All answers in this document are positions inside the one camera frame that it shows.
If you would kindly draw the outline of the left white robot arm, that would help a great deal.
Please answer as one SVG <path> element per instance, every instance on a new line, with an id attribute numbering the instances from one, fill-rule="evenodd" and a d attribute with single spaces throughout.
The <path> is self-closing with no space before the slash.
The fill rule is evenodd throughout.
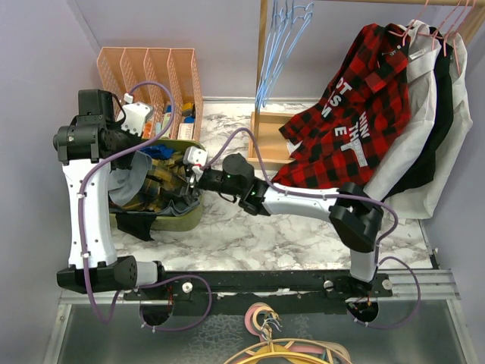
<path id="1" fill-rule="evenodd" d="M 118 256 L 111 236 L 110 206 L 125 206 L 142 188 L 151 158 L 133 150 L 153 109 L 123 105 L 101 89 L 78 93 L 78 113 L 60 127 L 53 145 L 62 164 L 70 200 L 71 246 L 58 285 L 77 293 L 130 290 L 141 286 L 151 299 L 167 292 L 156 262 Z"/>

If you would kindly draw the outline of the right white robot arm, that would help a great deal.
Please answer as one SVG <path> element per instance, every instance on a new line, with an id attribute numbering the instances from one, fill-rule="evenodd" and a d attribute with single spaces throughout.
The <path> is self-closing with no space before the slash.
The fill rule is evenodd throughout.
<path id="1" fill-rule="evenodd" d="M 376 239 L 383 209 L 355 184 L 309 190 L 270 184 L 255 176 L 255 169 L 239 153 L 224 158 L 221 170 L 207 165 L 208 153 L 198 147 L 185 151 L 189 188 L 211 191 L 229 199 L 250 215 L 296 215 L 328 221 L 340 241 L 350 249 L 349 290 L 364 297 L 376 285 Z"/>

